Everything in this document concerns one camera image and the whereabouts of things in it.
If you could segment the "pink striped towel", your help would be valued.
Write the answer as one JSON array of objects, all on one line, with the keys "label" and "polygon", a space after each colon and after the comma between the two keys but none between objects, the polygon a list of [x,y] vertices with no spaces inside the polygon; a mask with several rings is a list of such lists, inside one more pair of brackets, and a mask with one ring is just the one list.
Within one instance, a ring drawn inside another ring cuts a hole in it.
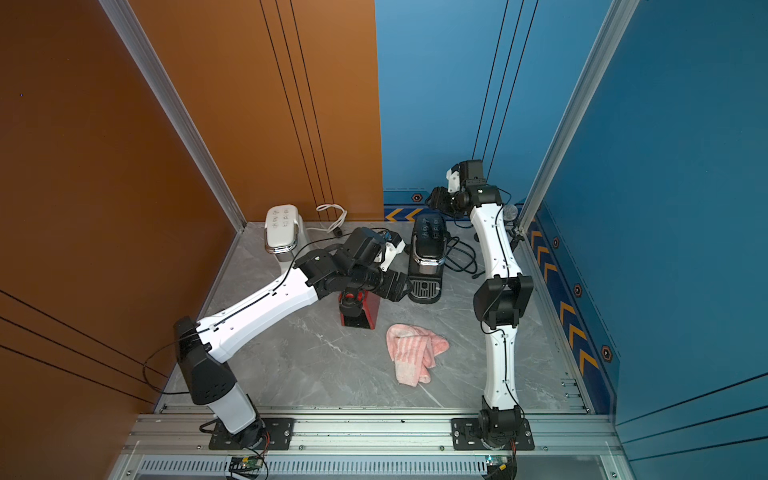
[{"label": "pink striped towel", "polygon": [[405,324],[387,330],[386,344],[397,382],[411,387],[429,384],[436,357],[450,348],[445,338],[431,330]]}]

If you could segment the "black coffee machine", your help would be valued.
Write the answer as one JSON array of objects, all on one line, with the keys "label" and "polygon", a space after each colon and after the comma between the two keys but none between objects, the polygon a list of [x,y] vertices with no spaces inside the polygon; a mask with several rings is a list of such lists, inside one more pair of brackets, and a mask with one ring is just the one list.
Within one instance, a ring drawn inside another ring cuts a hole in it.
[{"label": "black coffee machine", "polygon": [[440,213],[427,213],[416,218],[410,243],[408,278],[411,301],[436,303],[442,293],[443,273],[449,235]]}]

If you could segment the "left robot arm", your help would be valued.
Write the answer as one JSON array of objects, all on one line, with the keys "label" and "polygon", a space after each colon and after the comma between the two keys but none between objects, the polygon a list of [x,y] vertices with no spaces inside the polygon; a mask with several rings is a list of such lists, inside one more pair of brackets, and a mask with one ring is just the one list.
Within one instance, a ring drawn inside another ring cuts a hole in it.
[{"label": "left robot arm", "polygon": [[200,320],[174,325],[177,364],[194,404],[208,407],[232,441],[250,449],[266,439],[266,426],[228,365],[237,351],[290,314],[331,295],[370,292],[398,302],[411,284],[391,269],[405,240],[389,230],[358,227],[344,242],[313,241],[286,272],[238,303]]}]

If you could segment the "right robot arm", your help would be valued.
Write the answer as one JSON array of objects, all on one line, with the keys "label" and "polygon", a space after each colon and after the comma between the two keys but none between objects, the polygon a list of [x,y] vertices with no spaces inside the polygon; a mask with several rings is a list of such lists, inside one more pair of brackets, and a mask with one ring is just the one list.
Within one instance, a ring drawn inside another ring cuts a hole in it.
[{"label": "right robot arm", "polygon": [[532,432],[515,383],[518,327],[534,290],[518,265],[503,218],[502,191],[488,183],[483,162],[466,160],[446,172],[448,185],[435,188],[427,205],[455,219],[468,218],[484,265],[484,282],[473,309],[486,344],[486,383],[478,437],[491,449],[532,449]]}]

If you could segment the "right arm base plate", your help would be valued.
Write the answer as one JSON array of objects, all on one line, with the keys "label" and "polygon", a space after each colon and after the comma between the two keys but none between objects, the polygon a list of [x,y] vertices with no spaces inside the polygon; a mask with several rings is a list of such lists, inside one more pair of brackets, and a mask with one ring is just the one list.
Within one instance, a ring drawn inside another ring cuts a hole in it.
[{"label": "right arm base plate", "polygon": [[536,446],[526,419],[511,426],[482,426],[477,417],[450,420],[453,449],[456,451],[533,451]]}]

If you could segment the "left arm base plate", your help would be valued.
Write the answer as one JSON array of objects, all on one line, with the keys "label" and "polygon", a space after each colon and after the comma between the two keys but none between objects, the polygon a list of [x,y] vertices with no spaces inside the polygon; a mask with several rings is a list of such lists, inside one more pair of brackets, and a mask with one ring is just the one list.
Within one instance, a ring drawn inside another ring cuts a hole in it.
[{"label": "left arm base plate", "polygon": [[293,418],[263,418],[246,427],[243,431],[230,433],[220,419],[202,424],[199,431],[210,434],[209,450],[288,450],[293,437],[295,420]]}]

